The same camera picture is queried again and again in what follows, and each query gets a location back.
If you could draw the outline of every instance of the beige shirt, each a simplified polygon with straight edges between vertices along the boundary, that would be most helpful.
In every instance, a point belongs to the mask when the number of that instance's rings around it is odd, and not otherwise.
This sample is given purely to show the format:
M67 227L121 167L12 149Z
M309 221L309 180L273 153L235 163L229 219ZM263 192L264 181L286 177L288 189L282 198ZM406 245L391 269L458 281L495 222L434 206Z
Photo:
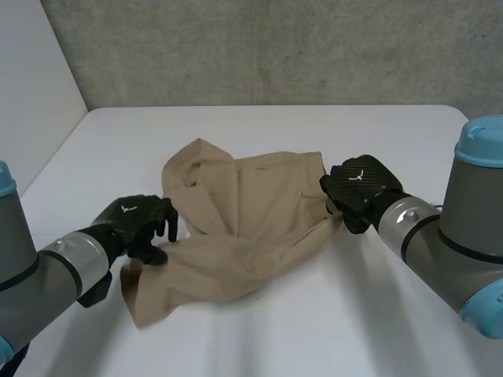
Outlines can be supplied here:
M233 159L201 139L184 147L162 181L191 237L162 246L167 265L122 269L136 325L188 302L239 298L317 254L342 223L325 209L323 173L319 152Z

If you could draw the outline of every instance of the robotic hand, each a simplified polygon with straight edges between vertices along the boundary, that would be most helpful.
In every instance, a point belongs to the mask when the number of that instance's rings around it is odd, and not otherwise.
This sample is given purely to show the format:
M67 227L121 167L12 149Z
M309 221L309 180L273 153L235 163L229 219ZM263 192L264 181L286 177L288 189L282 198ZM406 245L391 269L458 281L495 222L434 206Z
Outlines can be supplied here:
M462 320L503 339L503 115L464 125L442 213L403 192L372 156L334 166L320 184L328 211L340 210L350 232L373 225Z
M29 342L71 304L90 307L106 297L112 282L109 270L119 256L150 265L166 263L167 255L151 244L152 238L164 234L166 222L168 239L174 242L177 236L178 212L169 199L128 196L112 202L89 228L37 252L3 162L0 213L0 365L7 363L2 377L13 375Z

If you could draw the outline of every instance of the white table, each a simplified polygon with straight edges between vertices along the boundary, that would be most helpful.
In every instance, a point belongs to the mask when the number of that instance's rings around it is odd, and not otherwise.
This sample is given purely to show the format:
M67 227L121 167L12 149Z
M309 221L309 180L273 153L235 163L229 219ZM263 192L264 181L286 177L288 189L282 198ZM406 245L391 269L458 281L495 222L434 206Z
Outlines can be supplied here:
M22 201L37 247L119 196L160 195L160 172L202 137L236 158L322 151L327 169L372 154L441 203L466 118L446 106L107 108L83 119ZM499 376L503 342L457 318L373 230L236 302L179 307L139 331L119 291L74 305L32 343L22 376Z

